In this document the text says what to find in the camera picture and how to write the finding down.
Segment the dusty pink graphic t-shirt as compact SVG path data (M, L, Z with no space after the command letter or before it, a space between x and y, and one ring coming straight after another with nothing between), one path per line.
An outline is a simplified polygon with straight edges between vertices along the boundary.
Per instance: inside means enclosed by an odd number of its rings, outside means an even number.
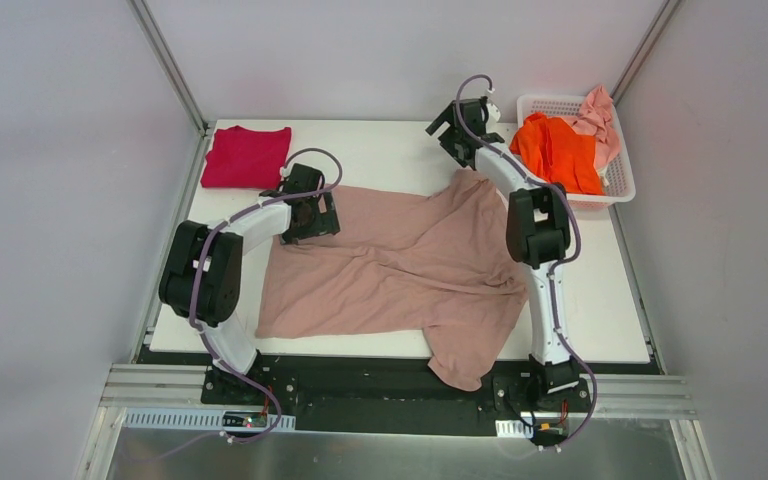
M528 299L496 187L461 169L430 196L350 186L333 196L338 233L272 247L256 335L419 330L432 372L477 390Z

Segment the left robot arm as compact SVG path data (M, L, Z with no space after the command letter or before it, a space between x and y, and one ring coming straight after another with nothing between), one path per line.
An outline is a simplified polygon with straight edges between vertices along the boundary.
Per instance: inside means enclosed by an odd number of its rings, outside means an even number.
M257 402L265 378L251 367L257 357L253 335L236 318L244 257L272 240L297 243L340 231L332 194L322 171L295 164L275 190L227 219L185 220L175 229L162 270L161 303L188 320L203 339L213 364L230 373L226 389L241 404Z

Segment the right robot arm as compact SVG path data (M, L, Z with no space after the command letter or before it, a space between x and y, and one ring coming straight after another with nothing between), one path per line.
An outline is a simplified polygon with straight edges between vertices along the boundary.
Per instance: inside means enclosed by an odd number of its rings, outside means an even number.
M487 130L489 119L486 96L454 100L426 133L460 166L491 180L507 198L506 246L527 273L531 358L541 366L568 364L574 356L562 302L562 266L580 253L578 225L563 188L530 173L504 139Z

